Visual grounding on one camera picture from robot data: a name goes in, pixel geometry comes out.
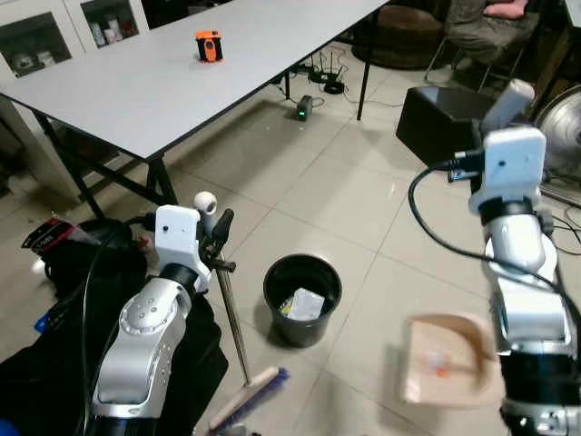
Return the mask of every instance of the black trash bin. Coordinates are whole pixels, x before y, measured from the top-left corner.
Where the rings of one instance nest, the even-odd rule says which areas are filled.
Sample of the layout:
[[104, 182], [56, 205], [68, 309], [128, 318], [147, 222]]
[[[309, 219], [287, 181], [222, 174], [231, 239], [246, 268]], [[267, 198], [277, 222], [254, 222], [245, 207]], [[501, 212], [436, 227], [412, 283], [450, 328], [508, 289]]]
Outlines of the black trash bin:
[[[295, 321], [281, 313], [281, 306], [304, 288], [325, 298], [319, 318]], [[278, 260], [264, 278], [264, 299], [271, 308], [272, 325], [290, 345], [308, 347], [325, 333], [329, 317], [341, 299], [341, 280], [335, 269], [308, 254], [292, 254]]]

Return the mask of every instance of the white tile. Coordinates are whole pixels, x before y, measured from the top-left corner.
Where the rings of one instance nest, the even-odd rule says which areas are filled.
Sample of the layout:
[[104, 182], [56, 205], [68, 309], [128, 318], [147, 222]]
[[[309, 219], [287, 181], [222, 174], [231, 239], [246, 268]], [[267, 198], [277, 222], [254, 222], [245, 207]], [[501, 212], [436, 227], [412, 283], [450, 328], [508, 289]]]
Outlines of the white tile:
[[321, 156], [276, 208], [378, 250], [407, 182]]
[[401, 401], [406, 320], [426, 312], [469, 312], [486, 319], [487, 300], [379, 256], [326, 369], [430, 434], [505, 434], [497, 404], [455, 411]]
[[0, 258], [4, 266], [0, 268], [0, 318], [14, 314], [38, 292], [51, 288], [44, 271], [32, 272], [38, 256], [20, 248], [25, 237], [50, 216], [50, 212], [43, 213], [41, 208], [29, 205], [2, 221]]
[[435, 85], [435, 86], [454, 86], [453, 80], [454, 72], [452, 71], [452, 67], [450, 65], [443, 66], [439, 69], [435, 69], [429, 72], [427, 82], [424, 82], [425, 85]]
[[[438, 236], [472, 252], [484, 251], [480, 220], [469, 211], [466, 200], [421, 187], [416, 197], [421, 216]], [[407, 199], [380, 251], [470, 292], [489, 295], [481, 263], [452, 253], [432, 241], [411, 214]]]
[[317, 99], [314, 104], [323, 102], [323, 105], [313, 108], [315, 114], [337, 114], [351, 118], [356, 113], [357, 104], [349, 102], [343, 94], [327, 94], [323, 88], [324, 84], [315, 84], [309, 81], [307, 75], [298, 74], [290, 81], [290, 96], [299, 101], [302, 96], [310, 95]]
[[428, 436], [327, 372], [322, 372], [317, 380], [294, 434]]
[[232, 117], [221, 116], [204, 126], [201, 130], [185, 139], [183, 142], [172, 147], [163, 157], [163, 161], [168, 166], [180, 166], [179, 162], [195, 149], [200, 147], [213, 136], [219, 135], [221, 131], [227, 131], [229, 127], [236, 125]]
[[28, 196], [17, 196], [13, 193], [0, 193], [0, 220], [10, 213], [15, 212], [18, 208], [28, 203]]
[[304, 147], [232, 128], [177, 164], [192, 175], [274, 205], [315, 157]]
[[[391, 88], [402, 88], [408, 90], [408, 88], [413, 88], [416, 86], [427, 85], [424, 82], [424, 75], [426, 71], [424, 70], [390, 70], [391, 74], [388, 76], [387, 80], [383, 83], [384, 87]], [[434, 77], [437, 75], [437, 70], [434, 70]]]
[[222, 118], [241, 127], [250, 127], [260, 119], [281, 111], [285, 96], [275, 85], [267, 85], [256, 95], [233, 107]]
[[[231, 256], [231, 260], [238, 264], [231, 282], [241, 318], [253, 325], [264, 338], [270, 335], [269, 341], [276, 342], [281, 348], [286, 347], [270, 331], [271, 313], [264, 301], [262, 284], [269, 268], [281, 257], [293, 253], [308, 253], [325, 259], [335, 268], [342, 283], [340, 304], [330, 316], [321, 341], [310, 348], [291, 351], [321, 366], [355, 301], [373, 253], [276, 211], [264, 219]], [[217, 283], [214, 283], [209, 298], [223, 307]]]
[[[196, 434], [207, 434], [209, 420], [243, 385], [241, 367], [226, 314], [215, 306], [214, 313], [216, 323], [222, 329], [221, 348], [228, 359], [229, 368], [206, 412], [199, 420]], [[320, 370], [296, 353], [272, 347], [251, 327], [242, 325], [241, 330], [253, 375], [261, 373], [269, 366], [284, 368], [290, 375], [276, 395], [258, 405], [242, 422], [249, 430], [261, 434], [290, 435], [292, 427], [299, 418], [302, 404], [307, 400]]]
[[406, 179], [412, 178], [422, 165], [396, 137], [390, 123], [371, 117], [351, 119], [324, 155]]
[[262, 204], [189, 174], [185, 174], [175, 185], [175, 192], [182, 199], [182, 205], [186, 207], [193, 207], [193, 197], [200, 191], [210, 191], [216, 196], [219, 216], [222, 216], [226, 208], [234, 211], [230, 239], [224, 246], [226, 256], [236, 250], [269, 211], [269, 208]]
[[[175, 185], [180, 182], [184, 173], [176, 171], [171, 168], [171, 166], [166, 165], [166, 167], [170, 180], [172, 181], [172, 186], [175, 188]], [[134, 182], [145, 185], [147, 166], [140, 164], [125, 176]], [[151, 211], [157, 207], [155, 203], [150, 202], [137, 193], [133, 193], [116, 183], [110, 183], [105, 186], [102, 191], [94, 196], [94, 198], [107, 218], [114, 218], [121, 221], [133, 218], [135, 215]], [[187, 199], [182, 199], [178, 195], [178, 201], [182, 203], [184, 200]], [[94, 219], [94, 214], [87, 203], [82, 203], [75, 207], [73, 210], [65, 213], [65, 216], [68, 216], [77, 222]]]
[[250, 130], [279, 139], [291, 146], [322, 151], [349, 120], [348, 115], [325, 113], [313, 109], [307, 122], [296, 119], [296, 105], [282, 104], [279, 112], [261, 118]]
[[410, 87], [416, 86], [415, 84], [392, 84], [388, 79], [373, 93], [369, 99], [377, 102], [382, 102], [384, 104], [403, 104], [406, 99], [406, 94]]

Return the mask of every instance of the floor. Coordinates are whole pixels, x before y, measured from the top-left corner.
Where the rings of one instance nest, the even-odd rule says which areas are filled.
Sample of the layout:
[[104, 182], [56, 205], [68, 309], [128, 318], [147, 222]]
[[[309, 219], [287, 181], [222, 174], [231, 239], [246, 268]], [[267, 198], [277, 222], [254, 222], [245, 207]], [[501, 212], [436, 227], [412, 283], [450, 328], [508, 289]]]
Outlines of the floor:
[[[324, 49], [345, 52], [344, 45]], [[345, 80], [359, 97], [363, 64], [349, 50]], [[431, 79], [448, 84], [449, 70]], [[167, 156], [182, 205], [200, 190], [214, 192], [221, 208], [235, 213], [228, 257], [251, 367], [290, 372], [284, 390], [245, 421], [262, 435], [489, 436], [506, 434], [498, 404], [478, 410], [438, 410], [407, 405], [397, 393], [407, 318], [422, 312], [471, 312], [487, 317], [488, 286], [480, 265], [436, 246], [413, 220], [406, 192], [422, 163], [396, 138], [406, 91], [423, 84], [422, 72], [372, 67], [363, 120], [342, 95], [319, 92], [304, 76], [293, 78], [295, 99], [323, 96], [307, 123], [291, 120], [292, 104], [269, 86], [205, 128]], [[132, 172], [142, 181], [143, 168]], [[419, 207], [447, 240], [480, 250], [478, 218], [468, 212], [468, 187], [434, 175], [419, 189]], [[106, 212], [129, 218], [153, 206], [116, 186], [98, 194]], [[546, 202], [563, 215], [557, 203]], [[51, 285], [33, 271], [35, 257], [19, 248], [24, 235], [51, 213], [73, 220], [91, 217], [85, 204], [56, 195], [4, 197], [0, 201], [0, 359], [31, 343], [34, 322], [52, 304]], [[557, 242], [575, 250], [572, 238]], [[324, 338], [308, 349], [281, 345], [270, 331], [262, 280], [270, 265], [289, 253], [312, 253], [338, 271], [343, 294]], [[581, 269], [563, 255], [569, 291], [581, 302]], [[230, 360], [222, 385], [201, 420], [241, 386], [241, 371], [217, 283], [209, 299], [222, 327]]]

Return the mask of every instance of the black cable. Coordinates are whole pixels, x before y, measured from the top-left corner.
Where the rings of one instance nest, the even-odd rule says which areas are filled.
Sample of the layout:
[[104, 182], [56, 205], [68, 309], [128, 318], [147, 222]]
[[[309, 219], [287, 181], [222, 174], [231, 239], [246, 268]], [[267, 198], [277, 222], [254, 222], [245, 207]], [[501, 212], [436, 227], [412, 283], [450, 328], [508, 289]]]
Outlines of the black cable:
[[[577, 232], [581, 232], [581, 229], [576, 229], [570, 223], [568, 223], [567, 221], [559, 218], [558, 216], [554, 216], [553, 215], [553, 219], [554, 220], [557, 220], [557, 221], [559, 221], [561, 223], [563, 223], [564, 225], [566, 225], [566, 227], [563, 227], [563, 226], [560, 226], [560, 225], [554, 225], [553, 226], [554, 229], [567, 230], [568, 232], [573, 232], [573, 235], [577, 239], [577, 243], [579, 245], [581, 245], [581, 237], [579, 237], [579, 235], [577, 234]], [[555, 248], [557, 248], [560, 252], [563, 252], [563, 253], [566, 253], [566, 254], [570, 254], [572, 256], [581, 256], [581, 253], [571, 252], [569, 250], [566, 250], [565, 248], [561, 248], [561, 247], [557, 246], [556, 244], [555, 244]]]
[[[343, 96], [345, 97], [345, 100], [347, 100], [349, 103], [359, 104], [359, 100], [351, 100], [349, 98], [349, 96], [347, 95], [348, 91], [349, 91], [349, 87], [345, 85], [345, 91], [343, 91]], [[403, 106], [403, 103], [390, 104], [390, 103], [383, 103], [383, 102], [380, 102], [378, 100], [364, 100], [363, 103], [383, 104], [384, 106], [387, 106], [387, 107], [401, 107], [401, 106]]]
[[577, 228], [581, 228], [581, 225], [579, 225], [579, 223], [577, 221], [575, 221], [573, 218], [571, 218], [571, 215], [569, 214], [569, 211], [571, 211], [571, 209], [579, 209], [578, 207], [575, 206], [569, 206], [565, 209], [565, 217], [567, 218], [567, 220], [569, 220], [571, 223], [573, 223], [574, 225], [577, 226]]
[[[280, 86], [277, 86], [277, 88], [279, 88], [279, 91], [281, 91], [281, 92], [282, 92], [282, 94], [283, 94], [285, 97], [287, 96], [287, 93], [284, 91], [284, 89], [282, 89]], [[296, 100], [294, 100], [294, 99], [293, 99], [293, 98], [291, 98], [291, 97], [289, 97], [289, 100], [291, 100], [291, 101], [292, 101], [293, 103], [295, 103], [295, 104], [299, 104], [299, 102], [297, 102]], [[320, 100], [320, 103], [318, 103], [318, 104], [315, 104], [315, 103], [314, 103], [314, 102], [315, 102], [315, 100]], [[321, 107], [321, 106], [323, 106], [323, 105], [325, 104], [325, 99], [324, 99], [323, 97], [313, 97], [312, 101], [313, 101], [313, 106], [312, 106], [313, 108], [314, 108], [314, 107]]]
[[94, 271], [96, 269], [97, 263], [99, 262], [101, 256], [103, 255], [105, 248], [111, 241], [117, 236], [117, 234], [121, 231], [126, 229], [129, 225], [134, 223], [140, 223], [143, 220], [141, 216], [132, 218], [131, 220], [127, 220], [124, 223], [117, 226], [114, 230], [110, 231], [108, 236], [104, 239], [101, 243], [97, 252], [93, 256], [93, 260], [89, 265], [89, 270], [87, 272], [86, 278], [84, 279], [84, 287], [83, 287], [83, 309], [81, 312], [81, 377], [82, 377], [82, 386], [83, 386], [83, 426], [82, 426], [82, 435], [86, 434], [87, 425], [89, 423], [90, 418], [90, 403], [91, 403], [91, 393], [90, 388], [92, 389], [93, 386], [89, 386], [88, 383], [88, 364], [87, 364], [87, 350], [86, 350], [86, 336], [87, 336], [87, 300], [88, 300], [88, 293], [91, 287], [91, 281], [93, 280]]
[[427, 175], [429, 175], [435, 171], [447, 171], [450, 169], [454, 169], [456, 167], [457, 166], [455, 165], [455, 163], [453, 161], [439, 163], [437, 165], [430, 166], [429, 168], [422, 171], [411, 182], [411, 184], [409, 185], [409, 189], [408, 189], [408, 201], [409, 201], [409, 208], [411, 209], [411, 212], [414, 215], [414, 218], [418, 222], [419, 226], [424, 230], [424, 232], [426, 232], [426, 234], [431, 239], [433, 239], [436, 243], [440, 244], [442, 247], [452, 251], [453, 253], [457, 253], [457, 254], [463, 255], [465, 257], [469, 257], [471, 259], [476, 259], [476, 260], [479, 260], [482, 262], [495, 263], [499, 266], [502, 266], [503, 268], [506, 268], [509, 270], [516, 270], [520, 273], [530, 275], [532, 277], [535, 277], [537, 280], [547, 284], [554, 292], [559, 294], [559, 296], [563, 299], [565, 306], [567, 307], [569, 313], [571, 314], [571, 317], [573, 318], [574, 324], [576, 326], [576, 341], [577, 341], [576, 365], [577, 365], [577, 370], [579, 370], [579, 368], [581, 366], [581, 313], [579, 313], [579, 310], [577, 309], [576, 305], [573, 303], [571, 298], [565, 292], [565, 289], [563, 288], [563, 283], [560, 279], [558, 280], [558, 283], [553, 283], [550, 280], [548, 280], [547, 278], [543, 277], [542, 275], [539, 275], [536, 272], [529, 271], [527, 268], [524, 268], [521, 265], [518, 265], [516, 263], [496, 259], [496, 258], [491, 257], [491, 256], [486, 256], [485, 254], [473, 253], [473, 252], [470, 252], [468, 250], [458, 248], [450, 243], [447, 243], [446, 241], [441, 239], [437, 234], [435, 234], [429, 228], [426, 221], [419, 214], [419, 210], [418, 210], [418, 207], [416, 205], [416, 198], [415, 198], [415, 192], [416, 192], [416, 188], [419, 185], [419, 182], [421, 182], [422, 179], [424, 179]]

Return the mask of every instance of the orange camera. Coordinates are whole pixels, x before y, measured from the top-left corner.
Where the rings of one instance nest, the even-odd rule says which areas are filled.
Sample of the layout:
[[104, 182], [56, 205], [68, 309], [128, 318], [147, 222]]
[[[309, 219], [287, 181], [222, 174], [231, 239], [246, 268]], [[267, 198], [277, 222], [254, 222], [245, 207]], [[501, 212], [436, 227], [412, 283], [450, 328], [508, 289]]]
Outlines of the orange camera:
[[196, 42], [200, 50], [201, 61], [216, 62], [222, 60], [220, 38], [220, 32], [217, 30], [202, 30], [196, 32]]

